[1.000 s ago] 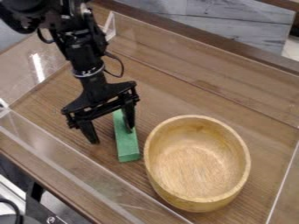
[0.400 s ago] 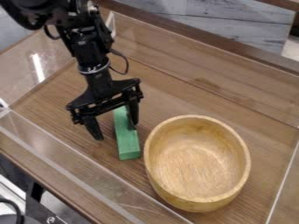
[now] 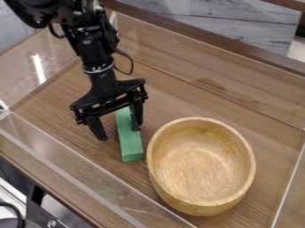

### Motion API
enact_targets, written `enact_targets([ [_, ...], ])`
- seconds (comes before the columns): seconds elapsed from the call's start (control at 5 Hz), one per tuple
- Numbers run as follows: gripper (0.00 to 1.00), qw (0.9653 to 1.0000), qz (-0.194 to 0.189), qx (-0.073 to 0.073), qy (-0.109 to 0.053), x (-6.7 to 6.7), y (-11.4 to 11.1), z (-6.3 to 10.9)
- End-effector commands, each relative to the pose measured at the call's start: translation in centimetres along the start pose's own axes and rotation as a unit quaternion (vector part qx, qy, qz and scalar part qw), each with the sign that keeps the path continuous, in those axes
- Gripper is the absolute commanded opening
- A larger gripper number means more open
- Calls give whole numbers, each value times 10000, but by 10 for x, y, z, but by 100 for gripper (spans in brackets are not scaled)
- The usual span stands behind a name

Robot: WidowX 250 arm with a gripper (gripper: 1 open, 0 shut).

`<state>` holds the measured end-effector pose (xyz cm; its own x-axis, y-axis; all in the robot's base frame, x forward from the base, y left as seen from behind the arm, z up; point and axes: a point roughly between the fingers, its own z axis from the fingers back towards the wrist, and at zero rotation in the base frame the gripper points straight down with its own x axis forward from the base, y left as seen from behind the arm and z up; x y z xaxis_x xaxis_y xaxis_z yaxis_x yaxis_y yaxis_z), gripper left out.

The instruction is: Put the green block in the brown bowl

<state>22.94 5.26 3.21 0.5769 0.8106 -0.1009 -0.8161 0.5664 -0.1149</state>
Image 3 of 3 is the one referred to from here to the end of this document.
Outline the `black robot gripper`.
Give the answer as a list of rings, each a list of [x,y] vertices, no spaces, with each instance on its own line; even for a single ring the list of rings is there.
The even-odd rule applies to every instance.
[[[143,102],[147,99],[146,80],[143,78],[118,80],[114,69],[88,73],[87,76],[92,87],[71,105],[76,123],[87,124],[96,139],[106,141],[107,136],[100,119],[88,117],[100,117],[125,106],[130,106],[133,129],[139,131],[143,124]]]

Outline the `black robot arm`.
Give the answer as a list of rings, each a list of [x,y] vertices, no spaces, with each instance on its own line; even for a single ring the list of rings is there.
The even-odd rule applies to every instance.
[[[82,58],[83,72],[91,81],[91,89],[71,104],[78,124],[90,127],[98,140],[107,135],[100,116],[131,109],[134,126],[143,124],[143,103],[147,99],[146,80],[119,80],[115,73],[114,54],[118,49],[118,31],[110,23],[100,0],[4,0],[18,18],[34,29],[52,29],[59,25],[62,32],[52,36],[67,39],[76,55]]]

